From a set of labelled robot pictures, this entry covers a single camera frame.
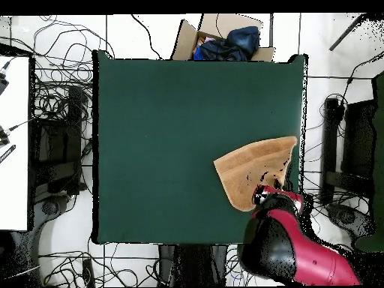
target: towel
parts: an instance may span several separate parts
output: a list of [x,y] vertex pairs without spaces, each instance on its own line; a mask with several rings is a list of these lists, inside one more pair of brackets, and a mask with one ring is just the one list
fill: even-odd
[[214,167],[232,206],[242,212],[255,209],[252,196],[258,184],[284,185],[295,136],[245,145],[214,161]]

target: white table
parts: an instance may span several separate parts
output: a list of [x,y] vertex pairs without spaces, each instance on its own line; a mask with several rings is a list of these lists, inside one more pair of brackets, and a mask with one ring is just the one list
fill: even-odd
[[[0,68],[10,57],[0,56]],[[6,73],[9,82],[0,95],[0,125],[4,129],[27,121],[29,108],[29,59],[17,57]],[[12,145],[16,149],[0,163],[0,230],[27,230],[28,124],[18,127],[0,148],[0,156]]]

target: white floor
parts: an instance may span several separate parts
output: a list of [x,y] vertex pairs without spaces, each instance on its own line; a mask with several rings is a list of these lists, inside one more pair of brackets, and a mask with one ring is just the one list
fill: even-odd
[[[269,46],[269,14],[266,13],[244,13],[249,17],[255,17],[262,21],[260,45]],[[329,47],[336,41],[347,26],[357,17],[358,13],[275,13],[273,21],[273,46],[276,48],[274,62],[287,62],[288,59],[297,53],[309,55],[308,82],[307,82],[307,128],[321,124],[323,118],[319,113],[319,108],[326,96],[332,93],[343,94],[353,68],[378,52],[384,50],[383,38],[380,38],[380,27],[369,22],[364,23],[360,28],[348,35],[343,42],[333,51]],[[138,16],[139,20],[148,27],[151,33],[152,46],[157,50],[163,59],[168,59],[173,51],[176,35],[179,30],[181,19],[186,19],[189,23],[198,26],[200,14],[183,15],[144,15]],[[83,25],[90,28],[100,37],[106,38],[110,43],[116,58],[148,58],[156,59],[156,55],[149,47],[149,38],[146,30],[135,22],[130,15],[112,16],[58,16],[57,20],[66,23],[79,24],[78,29],[83,29]],[[11,33],[13,39],[20,39],[30,47],[34,46],[34,33],[48,26],[50,21],[43,21],[39,16],[17,16],[12,19]],[[62,34],[56,43],[55,39],[62,31],[75,30],[73,26],[55,25],[52,28],[43,30],[36,37],[35,50],[48,56],[65,57],[71,44],[76,42],[86,44],[91,50],[101,48],[106,49],[106,44],[98,37],[88,31],[83,34],[68,32]],[[0,18],[0,36],[10,37],[10,26],[8,20]],[[9,40],[0,39],[0,43],[9,44]],[[12,45],[25,49],[21,43],[12,40]],[[84,47],[75,45],[70,48],[67,59],[79,61],[84,52]],[[43,68],[53,68],[45,58],[37,58]],[[85,50],[84,61],[90,61],[90,52]],[[354,79],[346,93],[349,103],[364,101],[372,98],[372,88],[370,78],[380,73],[384,69],[384,60],[360,67],[354,74]],[[92,135],[91,128],[86,131],[86,136]],[[309,130],[306,138],[306,149],[309,149],[322,140],[322,128]],[[339,145],[339,155],[342,155],[342,140]],[[321,147],[316,147],[305,155],[306,161],[312,161],[320,156]],[[92,164],[90,154],[84,164]],[[306,163],[304,169],[307,171],[320,171],[320,161]],[[84,176],[87,185],[92,186],[92,168],[84,168]],[[315,184],[319,182],[318,173],[308,173],[305,175]],[[316,188],[309,181],[304,183],[308,192]],[[332,243],[349,244],[348,235],[333,226],[327,218],[318,214],[316,221],[313,220],[315,233],[322,239]],[[75,257],[78,252],[67,254],[69,251],[87,251],[87,242],[92,230],[92,195],[88,191],[82,192],[76,201],[74,209],[60,218],[49,222],[43,229],[40,240],[40,255],[61,253],[60,256],[40,258],[41,274],[43,277],[48,275],[55,266],[62,262],[63,257],[71,255]],[[113,268],[118,271],[121,269],[132,269],[138,276],[139,281],[146,278],[146,266],[153,265],[154,259],[158,257],[158,246],[154,244],[106,244],[105,247],[90,244],[90,253],[93,257],[100,258],[110,266],[111,257],[114,252]],[[94,263],[95,276],[103,274],[103,268]],[[134,276],[128,272],[120,274],[121,279],[129,286],[135,283]],[[242,286],[248,280],[247,275],[242,277],[240,274],[228,275],[228,286]],[[52,278],[52,283],[60,284],[64,281],[63,277],[56,275]],[[155,280],[148,279],[142,286],[155,286]],[[249,282],[249,286],[275,286],[273,280],[255,277]],[[106,287],[121,287],[117,279],[112,279],[105,283]]]

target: green table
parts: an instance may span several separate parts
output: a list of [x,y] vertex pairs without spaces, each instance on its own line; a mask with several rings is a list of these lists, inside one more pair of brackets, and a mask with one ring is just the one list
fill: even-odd
[[258,140],[299,140],[306,58],[112,60],[94,51],[93,59],[97,241],[241,242],[249,214],[230,205],[213,161]]

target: cardboard box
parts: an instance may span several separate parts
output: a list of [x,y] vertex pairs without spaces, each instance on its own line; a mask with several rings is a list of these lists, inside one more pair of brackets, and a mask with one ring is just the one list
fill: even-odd
[[[199,28],[196,30],[185,19],[181,21],[175,48],[171,59],[176,61],[187,61],[192,59],[193,51],[198,38],[210,37],[223,40],[235,29],[246,26],[256,26],[261,30],[261,21],[234,13],[205,13],[200,20]],[[252,61],[270,62],[275,52],[274,47],[260,47],[252,56]]]

